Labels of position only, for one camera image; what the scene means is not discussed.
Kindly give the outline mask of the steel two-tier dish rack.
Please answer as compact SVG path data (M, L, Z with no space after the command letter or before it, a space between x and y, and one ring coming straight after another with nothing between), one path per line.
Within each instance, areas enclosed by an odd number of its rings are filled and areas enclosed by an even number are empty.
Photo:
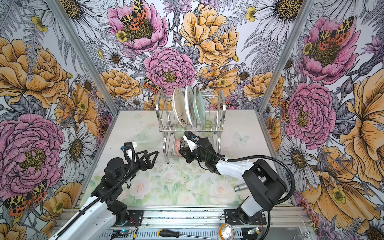
M172 104L172 96L167 96L163 90L160 90L156 99L156 115L159 122L159 132L163 135L163 153L167 164L174 158L179 158L173 152L173 145L177 138L174 137L174 131L191 131L195 135L202 137L202 125L197 120L197 125L192 127L188 124L183 127L177 120ZM217 153L221 152L222 148L222 132L224 130L224 122L226 118L226 100L223 92L218 96L203 95L204 101L210 103L211 100L216 100L216 106L211 109L205 109L206 120L209 120L215 126L214 135L209 137L214 150Z

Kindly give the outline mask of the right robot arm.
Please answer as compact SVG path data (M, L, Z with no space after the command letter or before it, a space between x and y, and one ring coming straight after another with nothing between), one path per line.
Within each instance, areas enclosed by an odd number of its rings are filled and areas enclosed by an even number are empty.
M250 191L251 195L239 205L235 213L242 224L248 225L257 213L270 211L293 195L294 187L288 187L265 160L281 165L292 177L292 172L283 162L264 155L230 160L216 153L208 138L200 138L187 132L183 139L185 146L179 149L179 154L187 163L194 160L203 163L211 173L241 180Z

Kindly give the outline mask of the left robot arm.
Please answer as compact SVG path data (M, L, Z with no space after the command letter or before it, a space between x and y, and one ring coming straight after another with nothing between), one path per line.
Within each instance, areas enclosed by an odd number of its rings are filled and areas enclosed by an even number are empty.
M137 172L152 169L158 155L158 151L140 151L132 157L125 155L126 164L122 158L109 160L105 175L86 203L51 239L95 240L113 225L123 225L128 219L127 205L117 200L123 185Z

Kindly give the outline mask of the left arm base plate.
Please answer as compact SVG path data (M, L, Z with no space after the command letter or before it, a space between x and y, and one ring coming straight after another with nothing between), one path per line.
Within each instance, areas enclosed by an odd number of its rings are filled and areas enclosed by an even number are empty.
M144 210L125 210L117 215L116 226L140 227L144 218Z

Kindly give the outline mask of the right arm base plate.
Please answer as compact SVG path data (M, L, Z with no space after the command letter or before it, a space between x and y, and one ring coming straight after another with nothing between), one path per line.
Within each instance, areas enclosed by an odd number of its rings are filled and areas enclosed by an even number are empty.
M238 209L225 209L224 214L220 218L232 226L264 226L267 224L263 212L258 212L253 217L249 217L246 214L240 213Z

